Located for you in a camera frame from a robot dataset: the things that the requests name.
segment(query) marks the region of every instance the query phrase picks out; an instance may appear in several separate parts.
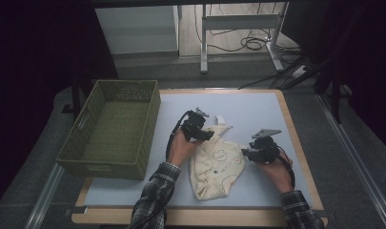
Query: plaid shirt sleeve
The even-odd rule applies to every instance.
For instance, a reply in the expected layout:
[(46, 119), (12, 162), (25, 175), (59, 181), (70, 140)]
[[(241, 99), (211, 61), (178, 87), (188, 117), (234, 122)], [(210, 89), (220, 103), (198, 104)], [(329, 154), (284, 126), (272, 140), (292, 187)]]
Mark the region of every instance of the plaid shirt sleeve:
[(281, 194), (282, 209), (285, 219), (293, 229), (324, 228), (321, 218), (310, 209), (308, 202), (299, 190)]
[(133, 206), (129, 228), (164, 228), (166, 205), (172, 198), (174, 184), (181, 170), (168, 162), (162, 162), (142, 191), (141, 199)]

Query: gray floor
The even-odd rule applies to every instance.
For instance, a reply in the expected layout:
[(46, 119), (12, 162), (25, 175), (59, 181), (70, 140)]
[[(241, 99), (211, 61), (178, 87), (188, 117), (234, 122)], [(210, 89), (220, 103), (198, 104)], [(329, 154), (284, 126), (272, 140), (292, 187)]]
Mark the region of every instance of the gray floor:
[[(274, 74), (270, 57), (261, 54), (211, 56), (209, 72), (204, 75), (199, 73), (197, 58), (117, 56), (115, 63), (121, 78), (157, 79), (161, 89), (238, 88)], [(267, 89), (274, 80), (272, 78), (254, 86)], [(284, 77), (281, 77), (277, 85), (283, 80)], [(314, 82), (315, 79), (310, 78), (283, 93), (329, 216), (329, 227), (386, 228), (313, 94)], [(54, 158), (71, 128), (72, 115), (61, 114), (64, 105), (69, 103), (70, 89), (56, 96), (48, 125), (0, 201), (0, 228), (23, 228), (26, 224), (48, 178)], [(386, 147), (356, 116), (345, 99), (342, 99), (340, 108), (342, 127), (386, 197)], [(71, 222), (70, 209), (82, 182), (82, 178), (64, 173), (41, 228), (100, 228), (100, 225)]]

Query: white cloth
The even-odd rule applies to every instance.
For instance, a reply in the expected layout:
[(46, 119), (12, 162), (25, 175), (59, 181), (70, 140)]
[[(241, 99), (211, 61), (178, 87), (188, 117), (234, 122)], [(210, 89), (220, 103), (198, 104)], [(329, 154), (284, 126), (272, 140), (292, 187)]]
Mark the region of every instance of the white cloth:
[(195, 196), (200, 200), (225, 198), (245, 166), (241, 149), (247, 148), (221, 138), (232, 126), (206, 128), (213, 137), (197, 147), (190, 159), (190, 179)]

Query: wrist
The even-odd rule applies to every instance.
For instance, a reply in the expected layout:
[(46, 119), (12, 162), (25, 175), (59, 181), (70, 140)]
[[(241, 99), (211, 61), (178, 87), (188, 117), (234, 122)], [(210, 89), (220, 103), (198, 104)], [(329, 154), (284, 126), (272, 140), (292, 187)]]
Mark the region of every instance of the wrist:
[(169, 157), (169, 159), (167, 160), (168, 163), (171, 163), (172, 165), (175, 165), (177, 167), (181, 167), (181, 164), (183, 163), (182, 160), (180, 159), (177, 159), (177, 158), (174, 158), (173, 156)]
[(280, 194), (289, 193), (294, 190), (293, 186), (290, 183), (279, 183), (276, 185)]

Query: hand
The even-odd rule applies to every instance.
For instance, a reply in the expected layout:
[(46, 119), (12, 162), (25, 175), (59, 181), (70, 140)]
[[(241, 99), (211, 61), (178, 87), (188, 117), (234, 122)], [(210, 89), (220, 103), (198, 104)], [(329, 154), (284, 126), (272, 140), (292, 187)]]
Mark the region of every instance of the hand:
[(194, 142), (190, 142), (186, 140), (184, 133), (178, 129), (174, 135), (167, 161), (180, 167), (183, 162), (193, 154), (195, 148), (202, 144), (202, 142), (204, 141), (196, 140)]
[[(284, 153), (279, 152), (279, 155), (289, 161), (290, 165), (293, 164), (293, 161)], [(291, 185), (291, 176), (279, 159), (276, 159), (270, 164), (262, 162), (256, 162), (255, 164), (266, 173), (267, 177), (275, 184), (280, 194), (292, 192), (294, 190)]]

